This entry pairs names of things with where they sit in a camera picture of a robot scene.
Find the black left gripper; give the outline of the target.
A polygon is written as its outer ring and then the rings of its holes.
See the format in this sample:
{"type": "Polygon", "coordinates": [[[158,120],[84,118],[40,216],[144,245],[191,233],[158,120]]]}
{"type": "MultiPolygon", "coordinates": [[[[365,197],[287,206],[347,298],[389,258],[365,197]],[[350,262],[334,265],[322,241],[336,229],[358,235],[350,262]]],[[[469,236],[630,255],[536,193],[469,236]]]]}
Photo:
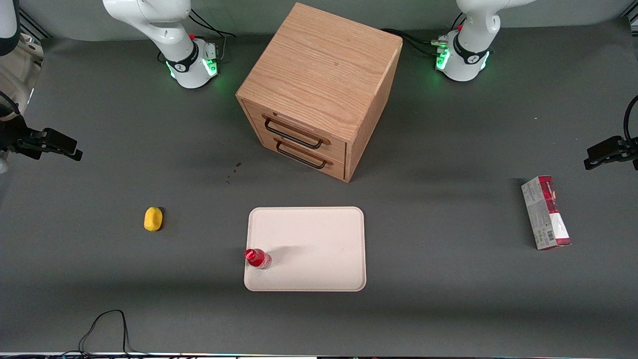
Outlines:
{"type": "Polygon", "coordinates": [[[584,160],[587,171],[613,162],[631,161],[634,170],[638,170],[638,137],[624,140],[621,136],[612,136],[597,145],[588,148],[588,157],[584,160]]]}

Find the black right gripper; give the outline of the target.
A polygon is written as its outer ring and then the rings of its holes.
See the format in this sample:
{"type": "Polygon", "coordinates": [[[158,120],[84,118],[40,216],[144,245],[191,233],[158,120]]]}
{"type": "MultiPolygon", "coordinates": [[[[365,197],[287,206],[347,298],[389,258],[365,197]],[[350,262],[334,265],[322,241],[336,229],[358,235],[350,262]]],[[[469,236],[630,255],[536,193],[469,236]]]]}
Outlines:
{"type": "Polygon", "coordinates": [[[82,151],[77,149],[77,141],[54,129],[43,129],[43,143],[39,139],[39,130],[30,129],[22,115],[13,111],[0,114],[0,149],[25,155],[38,161],[42,153],[56,153],[80,161],[82,151]]]}

